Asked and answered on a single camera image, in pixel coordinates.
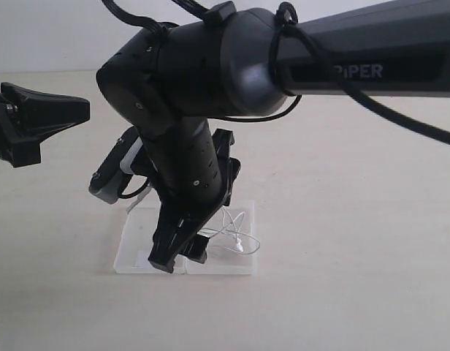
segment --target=robotic arm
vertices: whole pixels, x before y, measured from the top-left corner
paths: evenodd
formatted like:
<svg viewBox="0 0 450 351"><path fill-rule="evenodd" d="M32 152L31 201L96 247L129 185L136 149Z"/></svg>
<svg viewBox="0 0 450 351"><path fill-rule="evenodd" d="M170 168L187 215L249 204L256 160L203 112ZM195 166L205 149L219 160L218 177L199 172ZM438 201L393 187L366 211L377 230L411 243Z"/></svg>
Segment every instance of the robotic arm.
<svg viewBox="0 0 450 351"><path fill-rule="evenodd" d="M238 12L232 1L207 10L174 0L200 21L184 26L107 8L143 27L96 75L100 90L132 128L94 173L90 192L127 198L133 176L161 200L150 263L173 272L177 255L207 259L198 232L229 205L240 162L231 131L208 119L271 121L288 97L348 94L380 116L450 144L450 133L371 100L450 97L450 0L397 0L298 24L294 8Z"/></svg>

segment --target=beige table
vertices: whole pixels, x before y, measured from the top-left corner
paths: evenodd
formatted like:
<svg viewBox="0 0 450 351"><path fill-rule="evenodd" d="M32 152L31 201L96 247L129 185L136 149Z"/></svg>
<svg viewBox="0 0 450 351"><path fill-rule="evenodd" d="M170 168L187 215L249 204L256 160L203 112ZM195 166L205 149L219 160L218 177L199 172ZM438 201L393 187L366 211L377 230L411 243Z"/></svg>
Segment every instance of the beige table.
<svg viewBox="0 0 450 351"><path fill-rule="evenodd" d="M92 72L1 81L86 97L92 119L41 165L0 162L0 351L450 350L450 147L342 97L220 124L243 162L234 198L256 201L259 275L120 276L128 204L87 188L126 122ZM384 101L450 129L450 100Z"/></svg>

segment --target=table surface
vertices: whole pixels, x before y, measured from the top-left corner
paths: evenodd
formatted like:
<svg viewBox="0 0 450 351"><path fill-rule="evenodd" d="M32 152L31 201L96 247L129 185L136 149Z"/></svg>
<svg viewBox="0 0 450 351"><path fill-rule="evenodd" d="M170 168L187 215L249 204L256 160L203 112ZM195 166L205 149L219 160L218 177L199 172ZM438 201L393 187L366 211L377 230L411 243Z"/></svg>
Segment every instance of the table surface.
<svg viewBox="0 0 450 351"><path fill-rule="evenodd" d="M258 276L117 275L128 204L87 189L127 123L93 72L2 81L85 97L92 118L41 165L0 162L0 351L450 350L450 147L345 97L213 122L235 131L234 199L256 201ZM450 130L450 99L383 101Z"/></svg>

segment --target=clear acrylic stand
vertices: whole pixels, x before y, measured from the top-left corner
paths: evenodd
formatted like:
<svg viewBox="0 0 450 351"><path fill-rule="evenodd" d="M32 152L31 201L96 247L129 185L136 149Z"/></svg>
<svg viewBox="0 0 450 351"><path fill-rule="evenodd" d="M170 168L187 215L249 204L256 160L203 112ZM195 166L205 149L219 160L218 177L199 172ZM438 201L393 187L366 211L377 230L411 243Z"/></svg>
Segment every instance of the clear acrylic stand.
<svg viewBox="0 0 450 351"><path fill-rule="evenodd" d="M245 217L241 231L254 238L254 203L232 202L226 208L233 218L244 212ZM121 236L118 254L115 259L115 272L119 274L165 274L148 262L152 249L152 235L155 232L159 217L159 203L140 203L129 212ZM222 228L222 213L219 211L206 225L211 229ZM246 252L257 249L257 242L245 236L240 236ZM257 272L257 253L250 255L238 254L220 246L233 248L235 240L229 235L217 235L210 239L207 248L207 261L204 265L192 262L178 255L175 260L174 274L226 274L254 275Z"/></svg>

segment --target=white wall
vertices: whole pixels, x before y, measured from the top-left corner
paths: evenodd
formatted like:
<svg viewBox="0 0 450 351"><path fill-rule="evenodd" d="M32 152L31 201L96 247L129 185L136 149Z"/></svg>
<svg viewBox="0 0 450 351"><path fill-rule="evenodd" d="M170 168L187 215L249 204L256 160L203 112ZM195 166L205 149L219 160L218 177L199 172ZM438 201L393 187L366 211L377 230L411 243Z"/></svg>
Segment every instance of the white wall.
<svg viewBox="0 0 450 351"><path fill-rule="evenodd" d="M293 0L301 21L385 0ZM221 0L202 0L207 7ZM236 0L240 10L277 8L281 0ZM157 20L194 20L170 0L118 0ZM100 0L0 0L0 72L98 69L138 29L115 19Z"/></svg>

